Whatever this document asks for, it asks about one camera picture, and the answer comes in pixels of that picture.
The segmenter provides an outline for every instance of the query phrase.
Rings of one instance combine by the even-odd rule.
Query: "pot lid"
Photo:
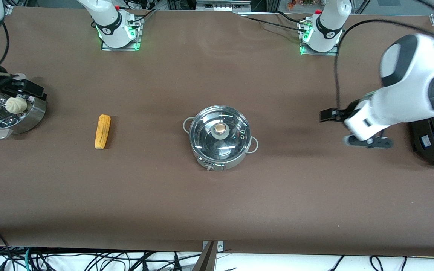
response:
[[[234,108],[212,106],[198,113],[189,131],[194,151],[214,163],[240,157],[250,144],[247,119]]]

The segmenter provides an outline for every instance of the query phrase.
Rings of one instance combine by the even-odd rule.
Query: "lid knob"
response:
[[[218,134],[223,134],[227,128],[225,127],[225,124],[220,122],[215,125],[214,129]]]

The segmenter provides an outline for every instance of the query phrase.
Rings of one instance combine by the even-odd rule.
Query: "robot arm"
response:
[[[317,52],[330,51],[339,42],[352,7],[350,0],[329,0],[321,14],[307,18],[311,28],[303,42]]]
[[[366,141],[390,125],[434,117],[434,37],[400,38],[381,57],[380,74],[382,88],[347,109],[322,111],[321,122],[344,122],[352,136]]]
[[[107,0],[77,0],[91,14],[100,38],[112,48],[121,48],[136,36],[129,31],[135,15],[125,10],[117,10]]]

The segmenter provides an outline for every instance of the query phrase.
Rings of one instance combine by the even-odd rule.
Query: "yellow corn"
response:
[[[96,127],[95,149],[104,149],[107,144],[108,132],[110,131],[110,116],[100,115]]]

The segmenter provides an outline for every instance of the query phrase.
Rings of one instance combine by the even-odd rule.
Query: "brown table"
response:
[[[261,19],[291,23],[275,15]],[[347,25],[373,18],[351,16]],[[393,19],[430,28],[428,17]],[[235,252],[434,255],[434,167],[395,146],[344,146],[319,123],[334,106],[333,58],[296,33],[230,12],[157,12],[139,52],[102,52],[86,10],[15,8],[10,72],[48,93],[34,130],[0,140],[0,231],[10,245]],[[341,50],[342,102],[379,88],[379,58],[409,33],[365,24]],[[0,56],[5,40],[0,29]],[[196,163],[182,121],[225,104],[259,150],[229,171]],[[93,147],[100,114],[110,142]]]

